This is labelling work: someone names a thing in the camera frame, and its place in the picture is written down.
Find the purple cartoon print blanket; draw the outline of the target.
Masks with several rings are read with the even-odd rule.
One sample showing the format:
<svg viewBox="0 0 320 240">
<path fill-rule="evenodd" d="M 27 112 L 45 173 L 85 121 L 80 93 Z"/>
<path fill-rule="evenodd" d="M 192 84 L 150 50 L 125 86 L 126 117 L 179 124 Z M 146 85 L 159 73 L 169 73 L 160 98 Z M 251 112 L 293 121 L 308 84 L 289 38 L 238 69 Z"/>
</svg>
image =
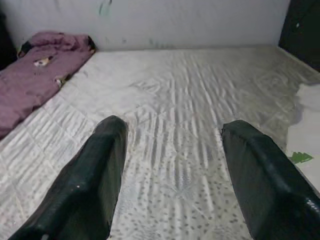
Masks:
<svg viewBox="0 0 320 240">
<path fill-rule="evenodd" d="M 96 52 L 87 34 L 41 31 L 0 71 L 0 140 L 51 99 Z"/>
</svg>

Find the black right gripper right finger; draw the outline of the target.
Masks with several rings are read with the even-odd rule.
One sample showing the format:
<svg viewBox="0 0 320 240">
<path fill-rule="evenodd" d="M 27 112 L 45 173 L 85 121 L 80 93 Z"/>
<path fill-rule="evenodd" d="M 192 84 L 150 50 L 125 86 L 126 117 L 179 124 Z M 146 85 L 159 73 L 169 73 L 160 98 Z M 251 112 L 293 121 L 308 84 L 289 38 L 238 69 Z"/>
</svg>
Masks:
<svg viewBox="0 0 320 240">
<path fill-rule="evenodd" d="M 254 240 L 320 240 L 320 192 L 278 145 L 244 120 L 226 123 L 231 183 Z"/>
</svg>

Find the white quilted mattress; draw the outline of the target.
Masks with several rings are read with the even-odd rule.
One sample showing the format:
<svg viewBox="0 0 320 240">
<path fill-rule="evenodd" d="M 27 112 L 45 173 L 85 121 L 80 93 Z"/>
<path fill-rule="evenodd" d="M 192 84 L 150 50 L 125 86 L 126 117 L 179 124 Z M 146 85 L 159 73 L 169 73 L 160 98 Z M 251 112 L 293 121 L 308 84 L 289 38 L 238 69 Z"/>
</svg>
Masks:
<svg viewBox="0 0 320 240">
<path fill-rule="evenodd" d="M 111 115 L 128 143 L 109 240 L 253 240 L 220 131 L 244 120 L 284 149 L 301 84 L 320 73 L 270 46 L 96 53 L 0 141 L 0 240 Z"/>
</svg>

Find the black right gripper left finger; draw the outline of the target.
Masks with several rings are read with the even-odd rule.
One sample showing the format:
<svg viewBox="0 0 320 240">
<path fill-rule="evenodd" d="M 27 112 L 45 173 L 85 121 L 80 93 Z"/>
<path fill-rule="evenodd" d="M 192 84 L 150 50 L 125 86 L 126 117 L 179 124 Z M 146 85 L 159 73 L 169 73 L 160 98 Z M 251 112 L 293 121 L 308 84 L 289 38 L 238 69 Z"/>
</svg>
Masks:
<svg viewBox="0 0 320 240">
<path fill-rule="evenodd" d="M 103 119 L 9 240 L 107 240 L 124 171 L 128 125 Z"/>
</svg>

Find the white pillow with green tag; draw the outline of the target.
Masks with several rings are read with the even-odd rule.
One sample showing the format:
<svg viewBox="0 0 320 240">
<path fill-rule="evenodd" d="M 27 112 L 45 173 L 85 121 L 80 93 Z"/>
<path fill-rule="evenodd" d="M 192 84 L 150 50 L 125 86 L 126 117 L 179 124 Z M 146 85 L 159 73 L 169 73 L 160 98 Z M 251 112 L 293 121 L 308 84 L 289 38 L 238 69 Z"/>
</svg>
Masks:
<svg viewBox="0 0 320 240">
<path fill-rule="evenodd" d="M 320 84 L 301 84 L 295 122 L 288 128 L 286 155 L 320 193 Z"/>
</svg>

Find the black tufted headboard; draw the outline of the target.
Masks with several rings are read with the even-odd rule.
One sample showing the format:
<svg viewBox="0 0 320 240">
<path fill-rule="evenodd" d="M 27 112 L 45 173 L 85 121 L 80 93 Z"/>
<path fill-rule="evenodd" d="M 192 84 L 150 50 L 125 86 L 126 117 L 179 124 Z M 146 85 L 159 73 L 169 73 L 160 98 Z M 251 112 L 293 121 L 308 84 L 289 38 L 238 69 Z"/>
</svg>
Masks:
<svg viewBox="0 0 320 240">
<path fill-rule="evenodd" d="M 290 0 L 278 45 L 305 62 L 320 61 L 320 0 Z"/>
</svg>

